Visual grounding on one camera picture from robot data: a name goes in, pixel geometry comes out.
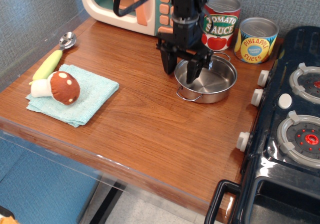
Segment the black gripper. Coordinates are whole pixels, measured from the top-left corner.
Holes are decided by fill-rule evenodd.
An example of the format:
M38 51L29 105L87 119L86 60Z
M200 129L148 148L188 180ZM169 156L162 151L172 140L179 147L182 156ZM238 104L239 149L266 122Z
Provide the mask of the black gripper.
M187 60L186 83L191 84L199 77L203 66L211 61L213 52L202 43L203 31L197 21L173 24L172 33L159 31L156 35L163 69L170 75L178 58Z

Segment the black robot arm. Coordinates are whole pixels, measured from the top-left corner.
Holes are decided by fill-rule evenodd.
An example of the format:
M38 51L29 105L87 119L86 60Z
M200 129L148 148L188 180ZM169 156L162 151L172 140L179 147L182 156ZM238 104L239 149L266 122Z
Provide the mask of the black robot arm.
M207 0L171 0L173 32L159 31L157 49L160 50L163 69L171 74L180 57L187 60L186 82L197 79L204 65L209 64L212 52L202 43L203 22Z

